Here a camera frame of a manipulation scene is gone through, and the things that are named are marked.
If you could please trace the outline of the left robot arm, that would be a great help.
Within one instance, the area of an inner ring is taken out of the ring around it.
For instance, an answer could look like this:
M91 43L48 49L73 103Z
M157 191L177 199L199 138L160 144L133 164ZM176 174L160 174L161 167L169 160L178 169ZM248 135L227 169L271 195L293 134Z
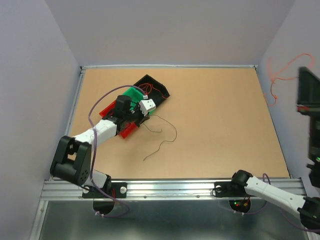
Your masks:
M102 119L88 130L60 138L50 166L50 174L81 187L85 194L95 198L110 196L125 198L127 183L112 186L109 175L94 169L93 157L97 148L106 140L118 135L127 135L131 127L137 127L149 119L156 109L148 96L135 101L129 95L118 95L108 107L101 111Z

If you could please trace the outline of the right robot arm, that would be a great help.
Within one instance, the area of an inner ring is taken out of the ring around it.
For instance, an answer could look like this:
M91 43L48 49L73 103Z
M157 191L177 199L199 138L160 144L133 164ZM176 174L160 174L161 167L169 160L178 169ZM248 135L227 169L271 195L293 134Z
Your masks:
M298 69L297 112L308 116L309 140L307 164L311 185L320 187L320 78L308 67ZM320 198L289 193L265 183L245 170L238 170L231 178L231 192L259 197L300 220L303 230L320 233Z

